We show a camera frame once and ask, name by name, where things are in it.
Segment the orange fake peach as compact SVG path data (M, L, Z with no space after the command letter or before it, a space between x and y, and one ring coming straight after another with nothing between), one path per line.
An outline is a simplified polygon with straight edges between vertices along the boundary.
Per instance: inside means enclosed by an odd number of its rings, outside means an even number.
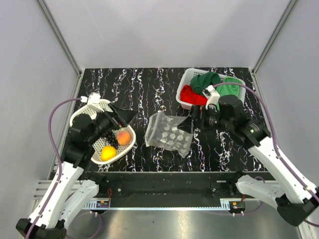
M117 142L121 146L129 144L131 138L131 134L127 130L122 130L117 133Z

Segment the polka dot zip bag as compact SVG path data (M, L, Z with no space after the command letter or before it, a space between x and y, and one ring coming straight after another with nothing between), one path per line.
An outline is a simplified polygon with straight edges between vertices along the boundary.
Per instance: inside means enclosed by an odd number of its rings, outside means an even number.
M177 151L181 157L186 157L193 135L177 128L185 119L186 117L167 116L164 112L151 115L145 133L146 146Z

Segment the dark fake grape bunch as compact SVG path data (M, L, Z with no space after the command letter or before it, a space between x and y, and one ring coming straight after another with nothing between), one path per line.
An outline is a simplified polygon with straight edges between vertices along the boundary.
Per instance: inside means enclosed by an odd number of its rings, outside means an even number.
M103 140L107 145L110 145L117 149L119 147L118 140L116 138L116 135L113 133L112 130L107 131L106 133L103 134L102 136Z

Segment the yellow fake lemon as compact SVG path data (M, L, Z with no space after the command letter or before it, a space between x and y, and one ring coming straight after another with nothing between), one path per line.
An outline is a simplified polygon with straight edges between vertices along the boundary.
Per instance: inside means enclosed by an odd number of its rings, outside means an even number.
M109 161L113 159L115 156L117 156L117 150L115 147L107 145L103 147L101 151L101 160L102 161Z

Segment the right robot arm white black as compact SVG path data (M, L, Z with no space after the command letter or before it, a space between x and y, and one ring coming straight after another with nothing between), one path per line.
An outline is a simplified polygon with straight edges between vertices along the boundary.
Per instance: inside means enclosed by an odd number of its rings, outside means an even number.
M319 206L319 188L310 182L280 151L275 139L263 123L246 116L243 103L236 96L223 96L213 104L193 106L190 115L178 125L188 133L220 129L256 157L277 181L272 186L238 172L228 181L226 191L231 197L240 194L260 200L277 210L290 225L299 226Z

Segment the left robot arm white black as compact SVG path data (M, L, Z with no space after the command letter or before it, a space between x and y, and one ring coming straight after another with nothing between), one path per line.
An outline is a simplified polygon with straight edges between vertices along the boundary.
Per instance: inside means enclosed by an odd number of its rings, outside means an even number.
M108 190L107 177L93 172L71 193L75 182L93 161L98 151L94 144L111 130L130 127L135 110L116 107L107 100L87 104L70 119L70 139L63 155L57 155L58 169L42 200L28 218L19 219L17 231L26 239L63 239L86 203L103 197Z

